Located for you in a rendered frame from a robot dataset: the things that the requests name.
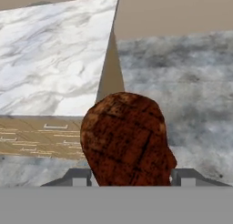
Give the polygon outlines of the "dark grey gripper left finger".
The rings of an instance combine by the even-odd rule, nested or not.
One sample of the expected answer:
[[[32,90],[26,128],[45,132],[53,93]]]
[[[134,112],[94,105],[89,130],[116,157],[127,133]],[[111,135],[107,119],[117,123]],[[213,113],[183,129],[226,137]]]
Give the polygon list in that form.
[[[92,171],[90,168],[70,168],[63,177],[52,180],[44,184],[44,187],[59,186],[59,187],[73,187],[75,178],[83,178],[87,187],[92,186]]]

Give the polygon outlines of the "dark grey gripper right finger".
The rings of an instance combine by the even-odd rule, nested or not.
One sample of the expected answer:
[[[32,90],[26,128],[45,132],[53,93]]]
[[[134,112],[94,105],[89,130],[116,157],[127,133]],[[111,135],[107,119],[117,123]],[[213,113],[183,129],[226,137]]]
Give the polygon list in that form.
[[[228,184],[205,178],[193,168],[174,168],[171,177],[171,185],[177,187],[228,187]]]

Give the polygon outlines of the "brown steak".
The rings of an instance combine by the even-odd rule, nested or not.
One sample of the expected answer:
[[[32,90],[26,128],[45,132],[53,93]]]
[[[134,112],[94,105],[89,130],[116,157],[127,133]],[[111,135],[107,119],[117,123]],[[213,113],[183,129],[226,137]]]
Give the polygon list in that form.
[[[100,186],[168,186],[177,160],[158,103],[119,92],[91,107],[80,140]]]

